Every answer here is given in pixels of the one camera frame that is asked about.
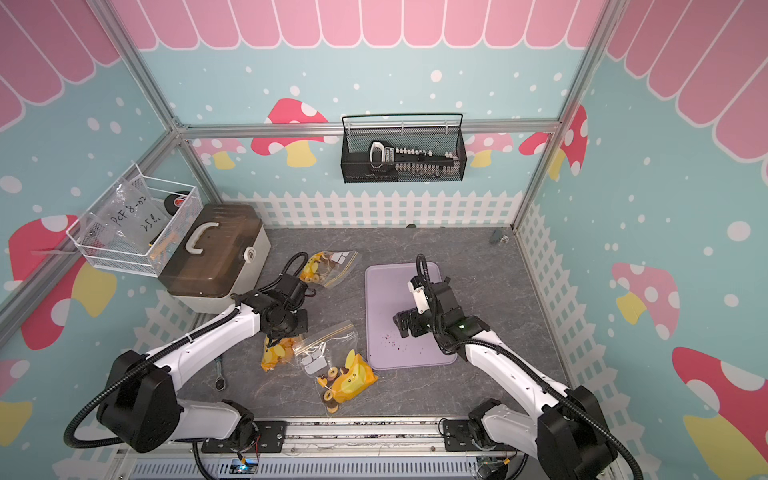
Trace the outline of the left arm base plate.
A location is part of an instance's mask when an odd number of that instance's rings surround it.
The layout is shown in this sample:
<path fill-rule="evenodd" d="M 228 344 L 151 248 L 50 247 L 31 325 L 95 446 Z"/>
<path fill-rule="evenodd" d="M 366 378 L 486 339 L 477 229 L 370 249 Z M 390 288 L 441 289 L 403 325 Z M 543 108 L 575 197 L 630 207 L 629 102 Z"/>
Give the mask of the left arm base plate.
<path fill-rule="evenodd" d="M 206 454 L 281 453 L 287 426 L 286 421 L 253 421 L 244 428 L 244 432 L 235 432 L 227 439 L 206 439 L 200 449 Z"/>

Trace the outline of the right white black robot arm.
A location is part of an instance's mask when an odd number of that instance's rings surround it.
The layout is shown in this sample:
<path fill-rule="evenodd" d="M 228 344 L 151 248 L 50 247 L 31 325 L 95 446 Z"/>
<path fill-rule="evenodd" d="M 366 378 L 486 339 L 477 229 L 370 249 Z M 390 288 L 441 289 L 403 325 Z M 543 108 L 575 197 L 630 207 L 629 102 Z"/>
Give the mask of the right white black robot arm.
<path fill-rule="evenodd" d="M 638 460 L 610 431 L 590 390 L 570 389 L 544 375 L 486 322 L 465 314 L 450 281 L 431 279 L 423 254 L 417 255 L 415 268 L 408 283 L 415 306 L 393 318 L 401 335 L 431 335 L 443 353 L 480 369 L 524 410 L 515 412 L 495 399 L 475 408 L 468 427 L 479 448 L 513 447 L 535 457 L 550 479 L 596 479 L 618 458 L 633 478 L 642 478 Z"/>

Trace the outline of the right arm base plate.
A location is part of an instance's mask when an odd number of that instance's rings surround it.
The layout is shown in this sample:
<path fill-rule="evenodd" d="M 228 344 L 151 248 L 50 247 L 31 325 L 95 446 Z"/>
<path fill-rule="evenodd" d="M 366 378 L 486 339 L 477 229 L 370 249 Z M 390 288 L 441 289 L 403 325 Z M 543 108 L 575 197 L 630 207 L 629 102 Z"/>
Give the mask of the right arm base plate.
<path fill-rule="evenodd" d="M 512 446 L 492 441 L 468 418 L 441 418 L 437 428 L 447 452 L 518 452 Z"/>

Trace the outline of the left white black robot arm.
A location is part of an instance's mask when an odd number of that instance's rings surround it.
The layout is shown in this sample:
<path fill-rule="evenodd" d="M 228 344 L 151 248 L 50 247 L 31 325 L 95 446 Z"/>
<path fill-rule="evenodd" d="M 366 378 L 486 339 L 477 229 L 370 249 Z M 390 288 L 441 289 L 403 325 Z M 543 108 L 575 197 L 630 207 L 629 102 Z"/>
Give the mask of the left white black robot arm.
<path fill-rule="evenodd" d="M 309 259 L 294 254 L 267 285 L 232 295 L 218 316 L 165 346 L 129 350 L 112 364 L 104 389 L 69 422 L 64 443 L 93 449 L 125 443 L 138 453 L 169 442 L 198 446 L 206 440 L 242 453 L 260 438 L 253 413 L 232 400 L 181 400 L 178 391 L 226 351 L 259 334 L 269 348 L 308 329 L 307 284 L 300 274 Z"/>

